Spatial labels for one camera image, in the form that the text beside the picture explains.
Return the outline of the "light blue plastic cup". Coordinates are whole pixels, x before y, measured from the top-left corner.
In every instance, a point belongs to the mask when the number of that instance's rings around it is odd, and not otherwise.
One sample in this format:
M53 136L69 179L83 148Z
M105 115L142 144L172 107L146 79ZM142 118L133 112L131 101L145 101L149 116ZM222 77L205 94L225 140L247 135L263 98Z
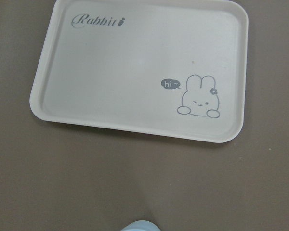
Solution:
M120 231L162 231L155 215L129 216L124 220Z

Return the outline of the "cream rabbit tray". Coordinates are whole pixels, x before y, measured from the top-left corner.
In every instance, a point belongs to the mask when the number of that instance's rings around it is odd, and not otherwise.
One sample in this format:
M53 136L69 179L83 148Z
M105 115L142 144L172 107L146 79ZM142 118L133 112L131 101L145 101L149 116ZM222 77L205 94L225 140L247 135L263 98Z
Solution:
M224 143L244 123L249 19L230 0L57 0L41 120Z

